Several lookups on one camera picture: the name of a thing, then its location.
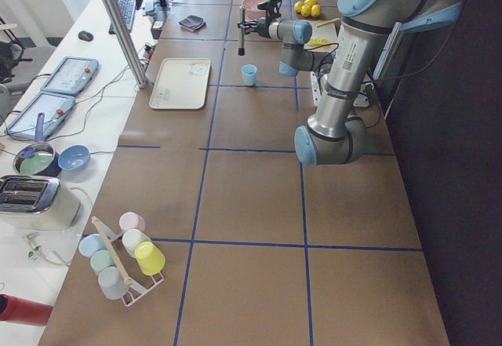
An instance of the computer mouse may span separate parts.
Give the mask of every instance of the computer mouse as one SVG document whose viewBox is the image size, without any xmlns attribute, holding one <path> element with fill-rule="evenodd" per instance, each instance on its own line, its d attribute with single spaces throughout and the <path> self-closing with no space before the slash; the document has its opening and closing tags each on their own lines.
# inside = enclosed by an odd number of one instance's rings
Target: computer mouse
<svg viewBox="0 0 502 346">
<path fill-rule="evenodd" d="M 78 33 L 78 38 L 83 40 L 84 42 L 90 42 L 94 39 L 93 34 L 87 31 L 80 31 Z"/>
</svg>

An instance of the light blue cup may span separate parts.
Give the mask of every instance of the light blue cup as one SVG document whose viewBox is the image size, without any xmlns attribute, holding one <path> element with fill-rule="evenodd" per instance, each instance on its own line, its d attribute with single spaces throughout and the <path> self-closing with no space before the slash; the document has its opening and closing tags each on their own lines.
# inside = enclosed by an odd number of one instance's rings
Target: light blue cup
<svg viewBox="0 0 502 346">
<path fill-rule="evenodd" d="M 241 72 L 244 85 L 249 87 L 256 85 L 256 75 L 258 74 L 258 67 L 253 64 L 247 64 L 241 68 Z"/>
<path fill-rule="evenodd" d="M 98 250 L 105 250 L 106 248 L 100 234 L 87 235 L 78 244 L 78 251 L 87 258 L 91 258 Z"/>
</svg>

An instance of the white cup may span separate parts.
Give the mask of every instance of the white cup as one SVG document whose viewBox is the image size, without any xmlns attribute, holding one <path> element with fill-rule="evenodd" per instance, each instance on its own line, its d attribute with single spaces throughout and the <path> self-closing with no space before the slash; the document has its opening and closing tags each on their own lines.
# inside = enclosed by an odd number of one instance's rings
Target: white cup
<svg viewBox="0 0 502 346">
<path fill-rule="evenodd" d="M 137 228 L 127 230 L 122 236 L 122 244 L 132 258 L 135 258 L 134 250 L 142 242 L 151 242 L 151 239 Z"/>
<path fill-rule="evenodd" d="M 122 216 L 118 220 L 118 225 L 120 226 L 122 232 L 126 232 L 127 230 L 130 230 L 132 228 L 137 228 L 138 230 L 144 231 L 146 224 L 144 222 L 144 218 L 141 215 L 129 211 L 122 214 Z"/>
</svg>

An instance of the computer keyboard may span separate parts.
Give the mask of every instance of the computer keyboard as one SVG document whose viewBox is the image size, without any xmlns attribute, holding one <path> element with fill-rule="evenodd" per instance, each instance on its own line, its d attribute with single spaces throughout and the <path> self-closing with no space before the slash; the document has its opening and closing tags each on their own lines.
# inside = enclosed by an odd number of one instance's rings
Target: computer keyboard
<svg viewBox="0 0 502 346">
<path fill-rule="evenodd" d="M 136 13 L 136 0 L 117 0 L 117 3 L 124 18 L 125 25 L 127 26 L 127 30 L 131 32 L 133 29 L 134 15 Z M 108 33 L 110 35 L 115 33 L 113 24 L 110 24 Z"/>
</svg>

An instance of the blue bowl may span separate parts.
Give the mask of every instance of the blue bowl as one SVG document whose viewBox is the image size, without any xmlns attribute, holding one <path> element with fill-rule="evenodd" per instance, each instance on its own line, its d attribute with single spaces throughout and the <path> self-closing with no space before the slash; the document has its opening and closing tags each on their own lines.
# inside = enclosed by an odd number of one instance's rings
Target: blue bowl
<svg viewBox="0 0 502 346">
<path fill-rule="evenodd" d="M 57 164 L 67 171 L 78 171 L 86 168 L 90 159 L 89 149 L 81 144 L 76 144 L 60 154 Z"/>
</svg>

